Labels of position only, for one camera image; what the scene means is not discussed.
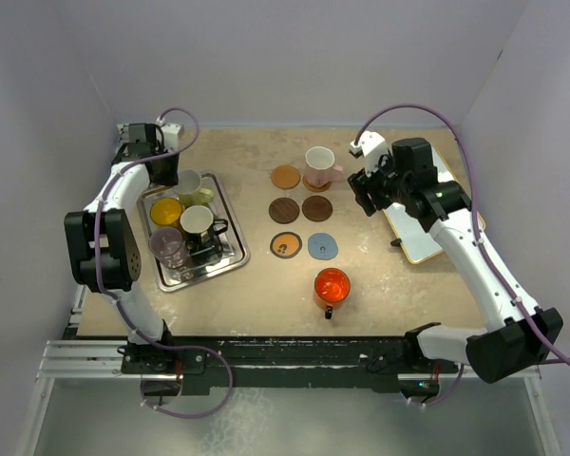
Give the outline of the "green mug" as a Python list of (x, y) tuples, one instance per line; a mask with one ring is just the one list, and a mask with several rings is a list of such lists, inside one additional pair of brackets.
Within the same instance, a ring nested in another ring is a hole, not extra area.
[(178, 179), (178, 184), (173, 190), (184, 208), (209, 204), (213, 201), (215, 194), (202, 185), (202, 176), (199, 172), (190, 169), (181, 170)]

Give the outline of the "dark wood coaster bottom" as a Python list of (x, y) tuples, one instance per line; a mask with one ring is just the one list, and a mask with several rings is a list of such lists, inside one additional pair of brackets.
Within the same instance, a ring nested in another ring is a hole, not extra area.
[(302, 203), (302, 213), (306, 219), (321, 222), (329, 219), (333, 214), (333, 205), (325, 197), (310, 196)]

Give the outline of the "dark wood coaster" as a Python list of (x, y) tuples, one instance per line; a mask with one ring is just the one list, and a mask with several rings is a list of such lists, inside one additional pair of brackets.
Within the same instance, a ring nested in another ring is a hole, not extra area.
[(290, 198), (274, 199), (268, 209), (269, 217), (276, 223), (289, 224), (297, 220), (300, 214), (298, 203)]
[(302, 213), (306, 219), (321, 222), (329, 219), (333, 214), (333, 205), (325, 197), (310, 196), (302, 203)]

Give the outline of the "pink mug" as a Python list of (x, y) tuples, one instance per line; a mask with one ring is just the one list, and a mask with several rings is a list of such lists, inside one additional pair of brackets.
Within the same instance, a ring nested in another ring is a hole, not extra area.
[(309, 185), (323, 187), (344, 178), (343, 168), (335, 163), (335, 155), (324, 146), (314, 146), (305, 154), (304, 177)]

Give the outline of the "black and white mug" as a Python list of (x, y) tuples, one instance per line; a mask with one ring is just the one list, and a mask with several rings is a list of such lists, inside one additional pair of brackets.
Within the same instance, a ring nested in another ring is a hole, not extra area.
[(203, 205), (190, 206), (180, 216), (186, 247), (192, 254), (214, 249), (219, 236), (229, 228), (226, 218), (217, 218), (212, 210)]

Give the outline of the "dark wood coaster top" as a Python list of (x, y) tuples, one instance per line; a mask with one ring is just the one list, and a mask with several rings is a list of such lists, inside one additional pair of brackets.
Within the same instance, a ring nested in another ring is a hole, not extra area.
[(290, 198), (274, 199), (268, 209), (269, 217), (276, 223), (289, 224), (297, 220), (300, 214), (298, 203)]

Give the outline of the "orange mug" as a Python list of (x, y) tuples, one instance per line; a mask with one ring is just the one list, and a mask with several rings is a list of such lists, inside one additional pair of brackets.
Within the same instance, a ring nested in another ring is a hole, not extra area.
[(351, 292), (351, 281), (340, 269), (326, 268), (320, 271), (313, 282), (313, 302), (331, 320)]

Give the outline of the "silver metal tray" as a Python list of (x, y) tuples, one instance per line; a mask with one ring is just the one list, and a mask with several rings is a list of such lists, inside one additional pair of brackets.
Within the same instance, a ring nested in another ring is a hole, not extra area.
[(151, 206), (162, 198), (174, 198), (176, 193), (166, 186), (152, 185), (138, 199), (138, 212), (143, 229), (144, 242), (139, 241), (140, 250), (149, 254), (145, 265), (152, 271), (158, 287), (171, 293), (201, 283), (210, 278), (242, 267), (249, 260), (247, 243), (239, 227), (232, 204), (228, 198), (220, 175), (214, 171), (200, 171), (202, 185), (214, 192), (214, 199), (208, 204), (217, 219), (227, 219), (228, 230), (220, 234), (214, 246), (200, 254), (193, 254), (179, 269), (169, 269), (150, 253), (148, 240), (158, 229), (150, 218)]

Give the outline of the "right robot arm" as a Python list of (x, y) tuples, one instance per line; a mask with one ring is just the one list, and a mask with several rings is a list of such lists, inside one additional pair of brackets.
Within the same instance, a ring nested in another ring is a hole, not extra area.
[(484, 228), (473, 224), (465, 189), (435, 165), (431, 144), (423, 138), (388, 143), (365, 132), (350, 152), (364, 161), (348, 178), (364, 212), (402, 206), (449, 256), (482, 316), (479, 330), (430, 323), (407, 332), (405, 364), (413, 371), (436, 360), (466, 364), (493, 384), (543, 362), (563, 327), (561, 315), (542, 309), (510, 274)]

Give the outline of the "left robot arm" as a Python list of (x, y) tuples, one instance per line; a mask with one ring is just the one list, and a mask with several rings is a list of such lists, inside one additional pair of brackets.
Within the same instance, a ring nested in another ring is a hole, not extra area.
[(129, 215), (148, 186), (177, 182), (178, 162), (179, 156), (167, 150), (160, 126), (127, 124), (102, 190), (85, 209), (67, 213), (64, 220), (75, 281), (112, 305), (128, 341), (147, 345), (142, 359), (155, 372), (172, 369), (177, 351), (139, 283), (141, 254)]

